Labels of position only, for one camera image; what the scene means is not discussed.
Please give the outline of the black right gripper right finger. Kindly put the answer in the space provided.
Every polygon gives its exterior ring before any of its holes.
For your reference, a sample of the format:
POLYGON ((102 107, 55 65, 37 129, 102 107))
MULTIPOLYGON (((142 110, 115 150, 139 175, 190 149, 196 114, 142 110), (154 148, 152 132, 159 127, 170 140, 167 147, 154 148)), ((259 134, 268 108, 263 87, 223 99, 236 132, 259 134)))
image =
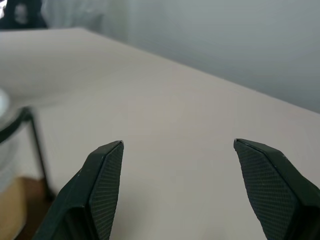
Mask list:
POLYGON ((268 240, 318 240, 320 190, 279 150, 237 138, 237 153, 250 205, 268 240))

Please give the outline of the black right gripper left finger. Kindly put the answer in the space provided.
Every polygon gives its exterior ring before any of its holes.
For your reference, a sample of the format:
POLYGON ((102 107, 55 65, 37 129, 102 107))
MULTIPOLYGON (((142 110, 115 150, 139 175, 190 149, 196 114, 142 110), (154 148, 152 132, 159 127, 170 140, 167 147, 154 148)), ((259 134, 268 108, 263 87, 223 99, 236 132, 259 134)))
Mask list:
POLYGON ((119 198, 124 143, 91 152, 82 168, 60 190, 35 240, 108 240, 119 198))

